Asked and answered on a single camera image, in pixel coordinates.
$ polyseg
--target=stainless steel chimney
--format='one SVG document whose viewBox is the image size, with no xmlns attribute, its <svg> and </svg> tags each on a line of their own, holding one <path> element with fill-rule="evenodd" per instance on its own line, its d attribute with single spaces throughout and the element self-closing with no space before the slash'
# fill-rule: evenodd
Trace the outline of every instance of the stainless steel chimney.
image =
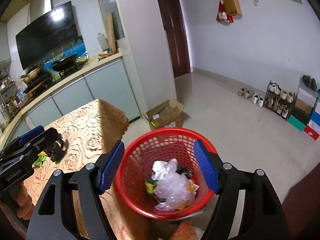
<svg viewBox="0 0 320 240">
<path fill-rule="evenodd" d="M 32 0 L 30 2 L 30 23 L 52 9 L 51 0 Z"/>
</svg>

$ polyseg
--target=stacked shoe boxes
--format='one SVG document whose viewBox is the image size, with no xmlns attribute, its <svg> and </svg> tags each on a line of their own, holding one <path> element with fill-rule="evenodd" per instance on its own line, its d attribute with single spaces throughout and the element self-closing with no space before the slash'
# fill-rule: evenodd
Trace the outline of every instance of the stacked shoe boxes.
<svg viewBox="0 0 320 240">
<path fill-rule="evenodd" d="M 295 105 L 292 107 L 288 122 L 303 131 L 309 120 L 310 113 L 318 98 L 318 92 L 308 88 L 300 78 Z"/>
<path fill-rule="evenodd" d="M 320 135 L 320 98 L 318 98 L 310 117 L 311 119 L 304 131 L 314 140 L 317 140 Z"/>
</svg>

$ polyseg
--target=red plastic basket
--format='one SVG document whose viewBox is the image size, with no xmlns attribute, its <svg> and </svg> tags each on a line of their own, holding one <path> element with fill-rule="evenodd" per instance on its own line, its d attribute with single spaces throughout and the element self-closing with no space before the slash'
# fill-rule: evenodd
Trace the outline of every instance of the red plastic basket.
<svg viewBox="0 0 320 240">
<path fill-rule="evenodd" d="M 201 139 L 208 151 L 217 153 L 214 146 L 201 134 L 184 128 L 161 128 L 136 139 L 125 150 L 116 174 L 116 187 L 124 202 L 139 214 L 152 219 L 173 220 L 188 216 L 203 208 L 213 195 L 204 180 L 193 154 L 193 143 Z M 152 196 L 146 192 L 145 179 L 150 178 L 153 162 L 176 158 L 187 166 L 193 181 L 199 185 L 195 201 L 183 210 L 159 211 Z"/>
</svg>

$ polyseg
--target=white bottle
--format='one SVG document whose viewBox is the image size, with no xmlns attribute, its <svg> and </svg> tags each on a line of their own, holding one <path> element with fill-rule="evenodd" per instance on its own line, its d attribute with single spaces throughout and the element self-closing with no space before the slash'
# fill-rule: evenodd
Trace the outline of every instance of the white bottle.
<svg viewBox="0 0 320 240">
<path fill-rule="evenodd" d="M 98 33 L 98 41 L 100 43 L 102 51 L 105 51 L 105 50 L 110 48 L 110 46 L 109 46 L 109 44 L 107 42 L 107 39 L 105 38 L 104 34 Z"/>
</svg>

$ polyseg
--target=blue gripper pad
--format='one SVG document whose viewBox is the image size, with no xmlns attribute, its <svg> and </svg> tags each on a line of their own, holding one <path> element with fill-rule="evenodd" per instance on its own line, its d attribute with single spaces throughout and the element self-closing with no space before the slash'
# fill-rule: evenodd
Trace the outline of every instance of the blue gripper pad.
<svg viewBox="0 0 320 240">
<path fill-rule="evenodd" d="M 113 179 L 124 156 L 124 143 L 119 141 L 109 154 L 111 156 L 104 167 L 103 172 L 101 173 L 99 184 L 100 192 L 105 192 L 111 187 Z"/>
<path fill-rule="evenodd" d="M 19 145 L 20 147 L 25 146 L 26 143 L 31 141 L 33 138 L 37 137 L 39 134 L 44 132 L 44 127 L 39 125 L 36 128 L 33 128 L 31 131 L 20 136 Z"/>
<path fill-rule="evenodd" d="M 208 152 L 200 140 L 196 140 L 193 143 L 193 153 L 199 164 L 200 170 L 207 184 L 207 187 L 211 189 L 215 194 L 217 194 L 220 191 L 220 186 L 218 183 L 218 174 L 212 166 L 211 161 L 208 157 L 209 154 L 215 153 Z"/>
</svg>

